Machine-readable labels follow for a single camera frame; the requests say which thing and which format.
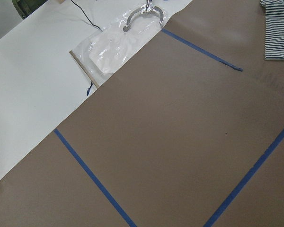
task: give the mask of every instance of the green bag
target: green bag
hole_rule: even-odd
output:
[[[12,0],[19,15],[25,19],[47,0]]]

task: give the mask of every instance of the striped fabric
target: striped fabric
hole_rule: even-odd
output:
[[[266,8],[265,59],[284,59],[284,0],[261,0]]]

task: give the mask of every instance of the gray wall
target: gray wall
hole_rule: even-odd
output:
[[[22,21],[11,0],[0,0],[0,39]]]

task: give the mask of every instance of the wooden stick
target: wooden stick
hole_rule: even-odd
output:
[[[96,88],[99,88],[99,84],[96,82],[96,80],[92,77],[92,75],[89,73],[89,71],[84,67],[84,65],[80,62],[80,60],[77,58],[77,56],[74,54],[73,51],[70,51],[71,56],[74,58],[74,60],[80,65],[80,67],[83,69],[83,71],[86,73],[86,75],[89,77],[91,82],[96,86]]]

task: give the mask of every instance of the plastic sheet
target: plastic sheet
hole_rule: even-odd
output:
[[[123,27],[129,15],[141,7],[143,2],[102,28],[102,32],[94,32],[72,50],[100,86],[147,44],[170,18],[163,9],[162,24],[156,12],[137,13],[131,20],[131,29],[124,32]]]

